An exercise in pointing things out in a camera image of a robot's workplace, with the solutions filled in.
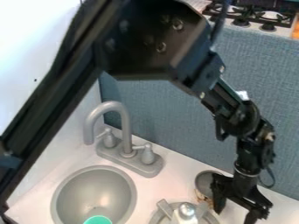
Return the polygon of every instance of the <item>faucet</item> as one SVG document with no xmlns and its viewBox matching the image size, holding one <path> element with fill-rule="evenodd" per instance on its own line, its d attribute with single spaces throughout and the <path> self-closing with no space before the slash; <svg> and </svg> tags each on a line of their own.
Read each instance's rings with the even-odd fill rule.
<svg viewBox="0 0 299 224">
<path fill-rule="evenodd" d="M 106 101 L 95 108 L 87 117 L 83 127 L 84 144 L 90 145 L 94 143 L 94 125 L 97 119 L 105 113 L 115 111 L 118 112 L 122 119 L 122 156 L 133 157 L 136 152 L 132 148 L 132 131 L 129 121 L 129 113 L 122 103 L 118 101 Z"/>
<path fill-rule="evenodd" d="M 163 168 L 163 159 L 154 153 L 151 143 L 144 145 L 132 144 L 131 124 L 129 113 L 125 106 L 118 101 L 106 101 L 95 108 L 86 118 L 83 126 L 84 144 L 94 143 L 94 125 L 98 118 L 105 113 L 115 111 L 121 115 L 122 119 L 122 143 L 119 143 L 111 128 L 98 135 L 101 141 L 96 146 L 98 156 L 127 167 L 145 178 L 155 177 Z"/>
</svg>

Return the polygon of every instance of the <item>sink basin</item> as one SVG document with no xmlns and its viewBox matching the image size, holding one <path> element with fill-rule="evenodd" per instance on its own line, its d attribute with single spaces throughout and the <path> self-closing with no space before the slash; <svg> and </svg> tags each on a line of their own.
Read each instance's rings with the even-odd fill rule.
<svg viewBox="0 0 299 224">
<path fill-rule="evenodd" d="M 136 187 L 124 171 L 112 166 L 91 166 L 66 178 L 56 189 L 52 219 L 56 224 L 123 224 L 136 205 Z"/>
</svg>

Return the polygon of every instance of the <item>green object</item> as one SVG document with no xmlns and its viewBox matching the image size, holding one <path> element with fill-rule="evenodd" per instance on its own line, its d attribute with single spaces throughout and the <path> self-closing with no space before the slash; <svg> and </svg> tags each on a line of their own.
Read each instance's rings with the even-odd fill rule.
<svg viewBox="0 0 299 224">
<path fill-rule="evenodd" d="M 84 221 L 83 224 L 112 224 L 112 221 L 105 216 L 96 215 Z"/>
</svg>

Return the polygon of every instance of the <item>blue fabric wall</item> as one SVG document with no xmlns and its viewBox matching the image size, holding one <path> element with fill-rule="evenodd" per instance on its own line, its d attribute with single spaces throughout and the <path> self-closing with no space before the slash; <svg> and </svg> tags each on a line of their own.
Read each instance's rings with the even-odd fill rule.
<svg viewBox="0 0 299 224">
<path fill-rule="evenodd" d="M 217 52 L 226 63 L 225 80 L 236 90 L 246 89 L 275 126 L 274 190 L 299 200 L 299 42 L 226 28 Z M 121 101 L 128 107 L 134 134 L 233 171 L 235 140 L 218 142 L 207 109 L 167 81 L 115 81 L 103 75 L 101 93 L 103 101 Z M 120 128 L 113 113 L 106 122 Z"/>
</svg>

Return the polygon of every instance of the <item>white countertop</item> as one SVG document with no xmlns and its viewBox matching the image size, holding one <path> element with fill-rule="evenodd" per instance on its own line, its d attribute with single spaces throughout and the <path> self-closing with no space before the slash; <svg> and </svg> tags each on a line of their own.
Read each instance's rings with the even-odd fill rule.
<svg viewBox="0 0 299 224">
<path fill-rule="evenodd" d="M 121 134 L 118 129 L 114 129 L 114 133 L 117 137 Z M 140 137 L 133 136 L 133 144 L 141 145 L 146 142 Z M 161 199 L 166 199 L 170 203 L 180 201 L 196 203 L 194 193 L 196 175 L 204 170 L 217 169 L 154 143 L 153 150 L 164 158 L 165 166 L 156 177 L 144 178 L 118 164 L 98 157 L 94 146 L 82 145 L 80 149 L 74 151 L 75 154 L 66 158 L 35 185 L 6 214 L 20 224 L 53 224 L 50 203 L 56 187 L 71 173 L 91 165 L 112 165 L 125 171 L 133 179 L 137 189 L 137 203 L 127 221 L 128 224 L 148 223 L 156 210 L 156 203 Z M 274 207 L 270 211 L 268 220 L 259 220 L 257 223 L 299 223 L 299 201 L 262 187 L 259 189 L 274 203 Z M 246 214 L 247 210 L 228 200 L 219 221 L 221 224 L 242 224 Z"/>
</svg>

